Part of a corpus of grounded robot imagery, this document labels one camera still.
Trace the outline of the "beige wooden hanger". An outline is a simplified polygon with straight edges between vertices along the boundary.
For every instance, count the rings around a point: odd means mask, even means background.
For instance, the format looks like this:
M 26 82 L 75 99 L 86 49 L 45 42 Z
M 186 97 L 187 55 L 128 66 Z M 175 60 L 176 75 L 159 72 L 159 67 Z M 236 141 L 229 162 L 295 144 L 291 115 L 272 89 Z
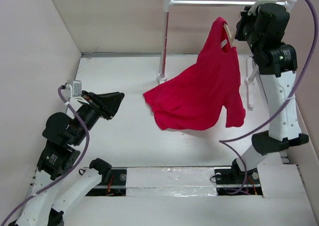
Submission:
M 226 38 L 227 42 L 229 43 L 230 47 L 233 47 L 234 37 L 232 36 L 232 33 L 230 31 L 230 28 L 229 28 L 228 24 L 224 23 L 223 27 L 224 27 L 225 33 L 227 35 L 227 38 Z

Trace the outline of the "red t shirt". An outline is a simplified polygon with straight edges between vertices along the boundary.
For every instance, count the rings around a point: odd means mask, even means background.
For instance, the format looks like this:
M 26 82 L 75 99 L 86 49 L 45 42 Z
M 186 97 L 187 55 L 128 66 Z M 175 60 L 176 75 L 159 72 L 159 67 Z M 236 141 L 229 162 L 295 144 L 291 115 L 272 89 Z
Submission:
M 217 123 L 222 108 L 227 128 L 244 124 L 238 54 L 228 42 L 226 25 L 217 18 L 196 63 L 143 94 L 160 129 L 207 130 Z

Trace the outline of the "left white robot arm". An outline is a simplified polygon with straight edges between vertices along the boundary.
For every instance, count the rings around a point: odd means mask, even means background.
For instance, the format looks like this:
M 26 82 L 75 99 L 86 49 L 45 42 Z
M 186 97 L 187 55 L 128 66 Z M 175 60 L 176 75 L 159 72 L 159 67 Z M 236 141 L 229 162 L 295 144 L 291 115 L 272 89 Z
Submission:
M 125 95 L 122 92 L 95 94 L 82 91 L 82 105 L 78 118 L 58 112 L 51 115 L 42 133 L 46 145 L 37 163 L 31 199 L 24 204 L 19 218 L 12 226 L 62 226 L 65 217 L 86 194 L 98 184 L 106 184 L 113 177 L 112 166 L 100 158 L 91 161 L 80 179 L 63 195 L 58 196 L 63 176 L 67 175 L 80 151 L 74 147 L 82 143 L 99 118 L 112 119 Z

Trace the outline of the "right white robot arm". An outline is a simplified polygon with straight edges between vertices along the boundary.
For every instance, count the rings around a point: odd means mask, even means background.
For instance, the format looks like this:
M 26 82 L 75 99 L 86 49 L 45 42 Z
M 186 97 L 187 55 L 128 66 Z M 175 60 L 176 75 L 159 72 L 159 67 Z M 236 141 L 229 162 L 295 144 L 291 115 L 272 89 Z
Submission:
M 240 15 L 235 39 L 247 42 L 252 52 L 253 72 L 265 95 L 270 123 L 267 131 L 254 132 L 251 146 L 230 169 L 215 172 L 213 179 L 218 185 L 244 184 L 269 154 L 309 142 L 299 127 L 292 92 L 297 75 L 296 50 L 282 41 L 289 12 L 282 5 L 264 3 L 246 6 Z

